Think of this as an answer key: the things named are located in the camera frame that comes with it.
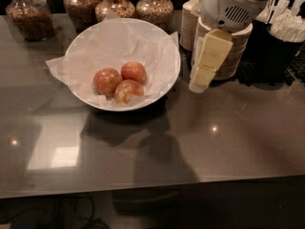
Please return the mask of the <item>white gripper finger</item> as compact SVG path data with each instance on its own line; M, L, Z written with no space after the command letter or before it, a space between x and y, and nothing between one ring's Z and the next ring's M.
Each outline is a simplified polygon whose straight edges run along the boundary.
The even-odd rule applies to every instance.
M200 51L201 51L201 47L202 47L202 41L203 41L203 37L202 36L198 36L193 44L193 56L192 56L192 62L191 62L191 72L190 72L190 83L189 83L189 90L191 92L194 92L196 94L202 94L206 91L207 87L206 86L200 86L197 85L193 78L194 78L194 74L195 74L195 70L196 70L196 66L197 66L197 61L200 55Z

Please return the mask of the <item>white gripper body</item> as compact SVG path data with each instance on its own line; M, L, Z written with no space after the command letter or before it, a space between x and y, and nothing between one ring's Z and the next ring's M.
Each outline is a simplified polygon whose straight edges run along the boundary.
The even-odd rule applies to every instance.
M201 0L201 19L210 28L229 32L247 28L268 0Z

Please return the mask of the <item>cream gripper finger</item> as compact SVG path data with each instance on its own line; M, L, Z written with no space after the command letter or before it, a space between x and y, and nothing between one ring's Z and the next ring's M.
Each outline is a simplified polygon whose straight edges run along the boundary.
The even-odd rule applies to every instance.
M214 29L206 33L203 37L192 82L199 87L208 87L227 58L232 46L232 35L229 32Z

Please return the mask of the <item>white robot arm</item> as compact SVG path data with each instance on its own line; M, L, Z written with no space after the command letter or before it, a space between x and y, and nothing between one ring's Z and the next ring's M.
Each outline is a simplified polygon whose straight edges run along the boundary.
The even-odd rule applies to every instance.
M233 46L232 34L245 30L268 0L201 0L201 22L211 30L203 36L190 74L189 90L204 93Z

